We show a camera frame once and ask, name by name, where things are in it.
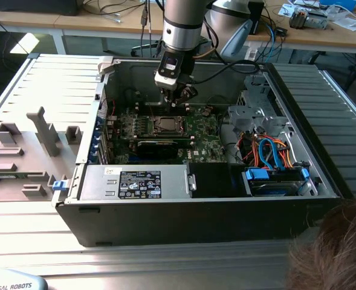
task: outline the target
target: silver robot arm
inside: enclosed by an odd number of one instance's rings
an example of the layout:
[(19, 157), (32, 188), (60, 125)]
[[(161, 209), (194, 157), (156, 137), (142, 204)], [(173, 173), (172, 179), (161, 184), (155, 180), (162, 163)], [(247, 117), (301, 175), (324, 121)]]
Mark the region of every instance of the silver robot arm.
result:
[(209, 0), (168, 0), (164, 9), (163, 42), (166, 50), (155, 74), (155, 83), (167, 109), (195, 97), (190, 85), (195, 51), (201, 38), (202, 23)]

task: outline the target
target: blue latch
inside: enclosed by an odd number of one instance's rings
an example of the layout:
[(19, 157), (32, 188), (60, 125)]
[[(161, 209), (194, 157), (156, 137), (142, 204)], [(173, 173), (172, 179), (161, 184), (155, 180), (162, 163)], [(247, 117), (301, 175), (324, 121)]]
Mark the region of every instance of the blue latch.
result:
[(266, 169), (251, 168), (246, 171), (246, 178), (252, 179), (269, 179), (269, 174)]
[(303, 169), (301, 170), (301, 173), (303, 174), (304, 179), (308, 179), (308, 178), (309, 178), (309, 172), (308, 172), (308, 169), (307, 169), (307, 168), (303, 168)]

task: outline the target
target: table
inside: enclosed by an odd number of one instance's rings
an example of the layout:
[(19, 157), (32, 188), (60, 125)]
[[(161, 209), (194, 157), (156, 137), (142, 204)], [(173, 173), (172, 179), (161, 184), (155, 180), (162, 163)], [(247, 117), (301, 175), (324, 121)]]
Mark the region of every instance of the table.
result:
[[(119, 2), (118, 0), (100, 0), (100, 6)], [(268, 11), (278, 26), (288, 29), (284, 48), (314, 51), (335, 51), (343, 53), (356, 53), (356, 31), (352, 32), (336, 24), (329, 23), (328, 29), (319, 30), (307, 28), (295, 30), (289, 27), (288, 18), (276, 13), (284, 0), (267, 1)], [(137, 1), (128, 1), (123, 5), (107, 8), (106, 11), (117, 11), (137, 4)], [(98, 12), (97, 1), (88, 4), (88, 9)], [(64, 36), (102, 37), (103, 50), (107, 50), (106, 38), (133, 38), (139, 39), (141, 34), (140, 18), (142, 7), (124, 11), (121, 14), (122, 23), (116, 23), (100, 15), (93, 15), (84, 10), (78, 16), (60, 16), (58, 14), (0, 12), (0, 22), (11, 32), (46, 33), (52, 35), (59, 54), (66, 54)], [(152, 38), (159, 39), (163, 31), (162, 12), (156, 4), (151, 5)], [(250, 35), (246, 45), (249, 54), (265, 45), (270, 37), (262, 26), (257, 35)]]
[[(314, 28), (296, 30), (289, 26), (288, 17), (279, 16), (277, 14), (282, 4), (286, 1), (270, 0), (266, 2), (270, 17), (276, 25), (288, 30), (283, 48), (356, 53), (356, 31), (353, 32), (332, 22), (329, 22), (325, 30)], [(265, 32), (265, 27), (262, 26), (257, 35), (248, 37), (246, 45), (248, 45), (250, 49), (256, 49), (266, 45), (268, 40), (269, 35)]]

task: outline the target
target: power supply label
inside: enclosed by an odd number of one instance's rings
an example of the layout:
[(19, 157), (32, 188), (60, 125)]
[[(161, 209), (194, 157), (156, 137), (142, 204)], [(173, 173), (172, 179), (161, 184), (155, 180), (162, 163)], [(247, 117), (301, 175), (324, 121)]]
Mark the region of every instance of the power supply label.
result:
[(161, 198), (160, 171), (121, 171), (120, 199)]

